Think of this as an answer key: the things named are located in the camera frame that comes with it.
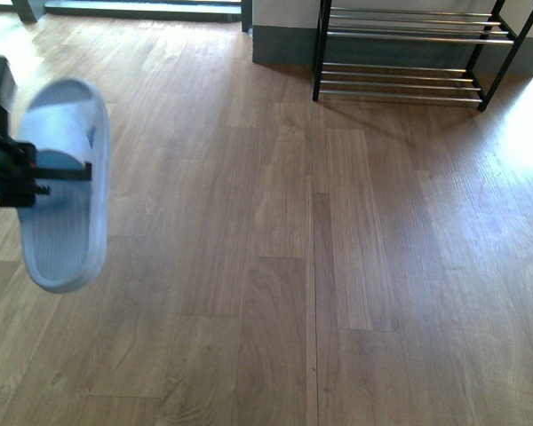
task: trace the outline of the light blue slipper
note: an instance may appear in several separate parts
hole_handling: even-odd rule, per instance
[[[51,194],[18,209],[32,280],[52,293],[77,290],[97,278],[107,253],[110,132],[102,96],[80,79],[48,84],[30,103],[17,140],[36,146],[38,168],[92,164],[91,181],[37,179]]]

